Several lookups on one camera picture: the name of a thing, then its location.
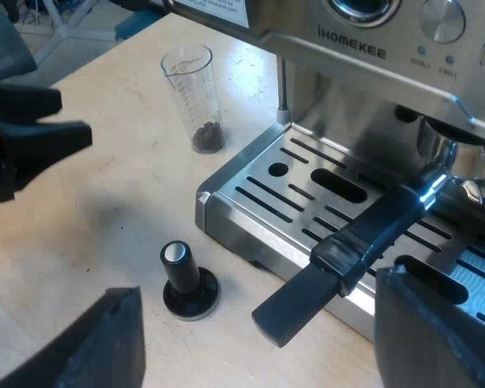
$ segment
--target portafilter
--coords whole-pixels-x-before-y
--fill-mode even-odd
[[[285,346],[336,294],[347,297],[448,184],[461,185],[477,204],[485,201],[485,141],[423,118],[417,145],[424,168],[322,240],[311,251],[310,263],[253,311],[258,328],[275,345]]]

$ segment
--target label sticker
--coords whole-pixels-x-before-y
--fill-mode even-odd
[[[249,28],[245,0],[175,0],[199,11]]]

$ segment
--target brand logo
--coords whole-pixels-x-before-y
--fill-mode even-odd
[[[322,28],[320,25],[318,25],[318,36],[320,38],[330,40],[331,42],[341,44],[342,46],[350,47],[351,49],[355,49],[361,53],[369,54],[372,57],[386,59],[385,49],[372,46],[371,44],[361,42],[360,40],[349,38],[348,36],[341,35],[337,32],[331,32]]]

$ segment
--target floor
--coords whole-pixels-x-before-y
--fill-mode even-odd
[[[27,10],[23,0],[20,0],[20,14]],[[86,15],[78,28],[112,31],[117,24],[126,20],[132,11],[128,11],[108,0],[98,0],[91,12]],[[62,15],[64,20],[70,17],[70,12],[65,11]],[[33,15],[26,15],[20,18],[19,23],[32,23]],[[50,18],[47,14],[40,14],[40,24],[50,25]],[[32,53],[49,40],[49,36],[38,36],[32,34],[21,34],[23,40]],[[60,79],[72,74],[75,70],[93,61],[108,50],[117,46],[120,42],[103,42],[97,40],[68,39],[61,42],[51,54],[39,65],[37,71],[23,76],[9,78],[7,81],[22,85],[52,86]]]

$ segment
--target drip tray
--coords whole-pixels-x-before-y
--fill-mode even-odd
[[[198,189],[196,224],[288,280],[319,241],[396,183],[337,146],[276,124]],[[385,252],[349,297],[326,308],[372,340],[376,271],[409,263],[438,273],[444,284],[450,278],[465,286],[466,300],[451,302],[485,324],[485,224],[443,202]]]

